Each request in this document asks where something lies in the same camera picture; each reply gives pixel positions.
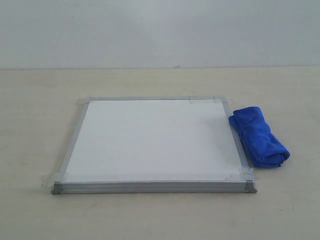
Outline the white board with aluminium frame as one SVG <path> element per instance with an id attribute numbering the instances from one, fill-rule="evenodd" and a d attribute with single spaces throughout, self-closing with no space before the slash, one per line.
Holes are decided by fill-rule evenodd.
<path id="1" fill-rule="evenodd" d="M 226 181 L 250 167 L 229 123 L 228 100 L 96 97 L 82 104 L 58 172 L 60 194 L 249 193 L 255 181 Z"/>

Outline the clear tape back left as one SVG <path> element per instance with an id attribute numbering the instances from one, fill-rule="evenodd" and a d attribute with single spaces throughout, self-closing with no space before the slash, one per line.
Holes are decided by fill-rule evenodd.
<path id="1" fill-rule="evenodd" d="M 89 104 L 92 101 L 96 101 L 96 97 L 85 97 L 85 98 L 78 98 L 76 100 L 77 105 L 84 105 L 84 104 Z"/>

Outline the blue microfiber cloth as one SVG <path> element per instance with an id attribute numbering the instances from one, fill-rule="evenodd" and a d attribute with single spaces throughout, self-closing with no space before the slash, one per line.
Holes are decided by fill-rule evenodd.
<path id="1" fill-rule="evenodd" d="M 258 106 L 235 110 L 228 120 L 255 168 L 278 168 L 290 157 L 287 148 L 271 132 Z"/>

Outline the clear tape front right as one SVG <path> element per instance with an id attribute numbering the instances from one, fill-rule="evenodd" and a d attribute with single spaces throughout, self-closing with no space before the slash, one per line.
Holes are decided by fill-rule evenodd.
<path id="1" fill-rule="evenodd" d="M 236 170 L 235 173 L 228 174 L 226 181 L 256 181 L 260 178 L 257 176 L 257 171 L 252 167 L 242 167 Z"/>

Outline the clear tape front left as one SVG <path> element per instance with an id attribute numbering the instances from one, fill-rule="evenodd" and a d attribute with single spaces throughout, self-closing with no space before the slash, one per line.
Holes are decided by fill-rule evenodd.
<path id="1" fill-rule="evenodd" d="M 41 186 L 44 188 L 52 187 L 55 182 L 63 182 L 68 174 L 66 172 L 54 172 L 41 177 Z"/>

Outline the clear tape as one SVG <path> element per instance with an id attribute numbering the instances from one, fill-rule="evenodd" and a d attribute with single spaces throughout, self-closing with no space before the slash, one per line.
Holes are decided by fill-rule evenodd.
<path id="1" fill-rule="evenodd" d="M 41 186 L 44 188 L 52 187 L 55 182 L 63 182 L 68 174 L 66 172 L 54 172 L 41 177 Z"/>
<path id="2" fill-rule="evenodd" d="M 222 104 L 227 101 L 225 96 L 190 96 L 190 104 Z"/>
<path id="3" fill-rule="evenodd" d="M 242 167 L 236 170 L 235 173 L 228 174 L 226 181 L 256 181 L 260 178 L 257 176 L 257 171 L 252 167 Z"/>
<path id="4" fill-rule="evenodd" d="M 89 104 L 92 101 L 96 101 L 96 97 L 85 97 L 85 98 L 78 98 L 76 100 L 77 105 L 84 105 L 84 104 Z"/>

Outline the clear tape back right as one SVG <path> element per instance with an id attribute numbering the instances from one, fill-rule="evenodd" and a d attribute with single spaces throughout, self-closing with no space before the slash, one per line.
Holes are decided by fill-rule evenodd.
<path id="1" fill-rule="evenodd" d="M 222 104 L 227 101 L 225 96 L 190 96 L 190 104 Z"/>

